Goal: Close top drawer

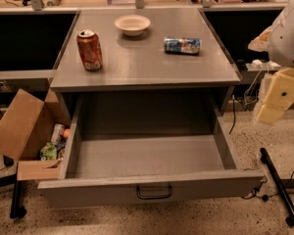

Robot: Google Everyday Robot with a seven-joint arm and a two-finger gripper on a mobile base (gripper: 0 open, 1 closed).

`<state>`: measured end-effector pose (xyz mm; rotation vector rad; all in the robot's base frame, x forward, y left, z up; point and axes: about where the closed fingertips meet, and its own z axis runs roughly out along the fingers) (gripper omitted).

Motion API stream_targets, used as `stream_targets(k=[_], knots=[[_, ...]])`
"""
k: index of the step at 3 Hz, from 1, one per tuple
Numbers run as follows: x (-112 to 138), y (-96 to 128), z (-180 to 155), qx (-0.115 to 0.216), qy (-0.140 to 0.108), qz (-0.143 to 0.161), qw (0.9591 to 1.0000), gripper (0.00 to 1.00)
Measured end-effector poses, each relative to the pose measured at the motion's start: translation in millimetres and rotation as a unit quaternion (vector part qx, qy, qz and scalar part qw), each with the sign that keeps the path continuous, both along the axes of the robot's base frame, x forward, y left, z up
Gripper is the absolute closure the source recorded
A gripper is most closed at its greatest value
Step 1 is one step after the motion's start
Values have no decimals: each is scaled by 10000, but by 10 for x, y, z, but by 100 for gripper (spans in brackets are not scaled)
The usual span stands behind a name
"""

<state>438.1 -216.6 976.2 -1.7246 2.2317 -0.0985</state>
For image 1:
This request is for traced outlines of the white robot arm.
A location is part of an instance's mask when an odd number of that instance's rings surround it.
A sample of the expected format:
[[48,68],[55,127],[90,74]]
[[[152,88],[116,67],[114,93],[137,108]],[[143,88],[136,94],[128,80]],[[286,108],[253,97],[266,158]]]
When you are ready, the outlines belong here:
[[272,25],[252,40],[248,48],[267,51],[269,59],[281,66],[262,86],[265,93],[257,104],[256,121],[273,125],[294,103],[294,0],[290,0]]

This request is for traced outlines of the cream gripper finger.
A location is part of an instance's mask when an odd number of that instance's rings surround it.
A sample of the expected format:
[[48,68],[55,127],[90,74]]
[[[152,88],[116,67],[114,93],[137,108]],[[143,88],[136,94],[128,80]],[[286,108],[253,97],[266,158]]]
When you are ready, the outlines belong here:
[[284,110],[271,108],[264,104],[257,104],[255,107],[255,120],[262,124],[273,125],[285,113]]

